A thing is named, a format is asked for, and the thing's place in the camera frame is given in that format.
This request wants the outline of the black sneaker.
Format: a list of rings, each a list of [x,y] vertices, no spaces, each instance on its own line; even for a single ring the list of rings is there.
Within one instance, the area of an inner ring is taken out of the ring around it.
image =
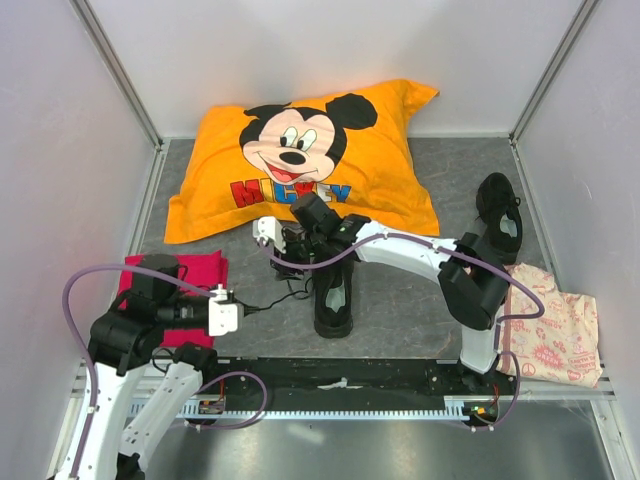
[[[509,179],[500,172],[491,173],[480,184],[476,209],[485,224],[484,239],[504,265],[516,263],[523,241],[523,223]]]
[[[266,306],[242,304],[258,307],[263,312],[290,298],[312,299],[315,332],[325,339],[345,338],[353,329],[353,272],[354,262],[342,260],[324,269],[312,270],[308,277],[300,280],[301,289],[295,290],[291,281],[286,281],[288,292]]]

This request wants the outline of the cream pink printed garment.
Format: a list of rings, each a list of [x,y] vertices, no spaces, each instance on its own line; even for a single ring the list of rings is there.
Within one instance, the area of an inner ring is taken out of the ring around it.
[[[538,307],[512,287],[499,314],[514,318],[501,327],[499,348],[514,353],[523,377],[596,387],[602,375],[596,299],[562,292],[554,276],[538,267],[520,263],[507,271],[537,295],[545,312],[524,319],[524,314],[535,313]]]

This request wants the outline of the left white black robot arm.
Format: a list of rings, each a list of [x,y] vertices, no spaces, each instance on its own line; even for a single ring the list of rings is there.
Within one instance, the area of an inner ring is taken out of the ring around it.
[[[126,272],[131,285],[82,339],[72,319],[76,281],[103,270]],[[187,401],[208,393],[219,374],[217,353],[185,343],[176,348],[160,386],[142,410],[128,416],[134,394],[168,330],[203,328],[213,336],[238,330],[247,308],[218,284],[187,282],[189,268],[172,255],[143,256],[136,264],[106,264],[74,274],[63,289],[63,313],[82,350],[87,380],[81,411],[56,479],[142,479],[162,437]]]

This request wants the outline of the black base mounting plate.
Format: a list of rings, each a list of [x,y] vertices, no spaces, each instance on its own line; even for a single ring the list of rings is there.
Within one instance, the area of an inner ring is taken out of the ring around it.
[[[321,409],[436,408],[445,397],[505,398],[516,381],[497,371],[477,374],[458,361],[426,359],[242,358],[177,355],[208,382],[240,371],[206,394],[223,395],[225,406]]]

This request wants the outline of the orange Mickey Mouse pillow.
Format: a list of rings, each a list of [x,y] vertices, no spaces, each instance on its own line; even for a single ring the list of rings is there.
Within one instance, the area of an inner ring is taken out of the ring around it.
[[[165,242],[195,242],[263,216],[290,221],[307,193],[341,216],[439,235],[407,138],[411,117],[438,93],[396,79],[286,104],[211,108],[169,201]]]

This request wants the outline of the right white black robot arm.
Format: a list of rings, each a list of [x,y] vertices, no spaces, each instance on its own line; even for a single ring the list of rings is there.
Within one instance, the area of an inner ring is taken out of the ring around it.
[[[462,329],[458,381],[483,392],[494,381],[497,320],[509,288],[498,257],[477,235],[440,239],[393,229],[366,216],[340,216],[315,193],[291,207],[298,225],[274,217],[256,221],[254,236],[272,249],[282,276],[309,272],[314,285],[314,328],[323,338],[344,338],[353,328],[352,275],[358,262],[380,264],[438,285],[450,315]]]

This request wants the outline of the folded magenta cloth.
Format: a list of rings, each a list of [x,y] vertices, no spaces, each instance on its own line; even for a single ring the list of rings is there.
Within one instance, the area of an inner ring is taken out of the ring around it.
[[[213,290],[218,284],[227,286],[228,260],[219,251],[202,255],[129,256],[125,259],[125,263],[129,266],[164,273],[206,291]],[[208,299],[208,297],[154,277],[129,271],[120,274],[116,297],[118,309],[139,313],[157,323],[157,309],[172,304],[178,299]],[[161,343],[163,347],[177,348],[185,343],[211,348],[214,345],[214,337],[208,334],[207,329],[164,328],[164,339]]]

